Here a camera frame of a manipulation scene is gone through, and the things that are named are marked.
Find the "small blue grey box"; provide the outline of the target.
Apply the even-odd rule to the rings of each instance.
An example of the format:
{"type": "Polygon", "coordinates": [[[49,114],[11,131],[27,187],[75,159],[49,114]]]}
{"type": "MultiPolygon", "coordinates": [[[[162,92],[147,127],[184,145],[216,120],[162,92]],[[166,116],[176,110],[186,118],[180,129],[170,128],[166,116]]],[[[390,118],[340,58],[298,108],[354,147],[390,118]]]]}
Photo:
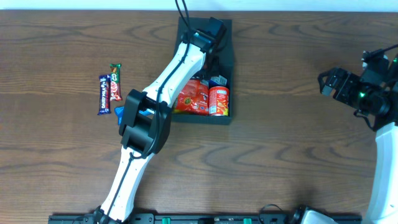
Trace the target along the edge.
{"type": "Polygon", "coordinates": [[[228,79],[222,75],[212,76],[208,81],[209,87],[212,88],[214,86],[223,86],[227,87],[228,79]]]}

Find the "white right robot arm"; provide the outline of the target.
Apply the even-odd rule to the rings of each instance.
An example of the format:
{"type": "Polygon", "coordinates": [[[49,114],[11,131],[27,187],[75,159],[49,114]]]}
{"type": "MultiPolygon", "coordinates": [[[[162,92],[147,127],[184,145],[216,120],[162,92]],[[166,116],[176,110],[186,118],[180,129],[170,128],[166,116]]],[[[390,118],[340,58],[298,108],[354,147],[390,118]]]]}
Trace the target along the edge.
{"type": "Polygon", "coordinates": [[[320,93],[354,108],[376,133],[376,170],[363,223],[397,223],[397,59],[365,51],[363,72],[332,68],[318,76],[320,93]]]}

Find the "purple chocolate bar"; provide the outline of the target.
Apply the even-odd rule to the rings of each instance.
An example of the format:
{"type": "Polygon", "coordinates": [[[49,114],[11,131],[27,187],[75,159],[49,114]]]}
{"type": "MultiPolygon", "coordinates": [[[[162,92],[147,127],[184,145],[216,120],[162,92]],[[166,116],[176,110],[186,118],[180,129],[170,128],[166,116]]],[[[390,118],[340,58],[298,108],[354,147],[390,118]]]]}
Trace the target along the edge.
{"type": "Polygon", "coordinates": [[[98,115],[110,114],[110,84],[111,75],[99,76],[99,111],[98,115]]]}

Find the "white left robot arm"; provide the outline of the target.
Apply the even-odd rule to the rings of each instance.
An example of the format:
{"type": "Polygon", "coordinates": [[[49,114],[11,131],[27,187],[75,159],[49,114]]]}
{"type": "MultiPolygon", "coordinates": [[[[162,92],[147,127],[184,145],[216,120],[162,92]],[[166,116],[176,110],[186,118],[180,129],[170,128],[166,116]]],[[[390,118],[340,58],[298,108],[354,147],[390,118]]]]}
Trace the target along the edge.
{"type": "Polygon", "coordinates": [[[187,35],[152,84],[130,91],[119,125],[121,160],[106,200],[94,211],[94,223],[123,223],[130,216],[144,171],[169,136],[178,94],[212,58],[223,36],[223,31],[200,29],[187,35]]]}

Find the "red snack bag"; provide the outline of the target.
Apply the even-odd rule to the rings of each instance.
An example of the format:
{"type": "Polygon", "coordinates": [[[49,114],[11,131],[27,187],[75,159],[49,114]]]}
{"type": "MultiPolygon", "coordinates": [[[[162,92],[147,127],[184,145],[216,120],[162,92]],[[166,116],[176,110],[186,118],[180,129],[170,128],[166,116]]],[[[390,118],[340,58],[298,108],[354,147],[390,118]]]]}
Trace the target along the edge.
{"type": "Polygon", "coordinates": [[[178,94],[174,113],[209,115],[209,89],[205,80],[189,80],[178,94]]]}

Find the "red chips can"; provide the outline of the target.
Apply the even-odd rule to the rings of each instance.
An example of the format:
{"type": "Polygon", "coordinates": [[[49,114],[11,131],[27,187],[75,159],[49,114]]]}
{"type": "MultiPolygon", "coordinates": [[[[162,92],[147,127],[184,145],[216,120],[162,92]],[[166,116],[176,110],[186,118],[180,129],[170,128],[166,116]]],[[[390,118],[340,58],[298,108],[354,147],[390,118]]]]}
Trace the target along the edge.
{"type": "Polygon", "coordinates": [[[224,86],[214,86],[209,90],[209,115],[229,115],[229,89],[224,86]]]}

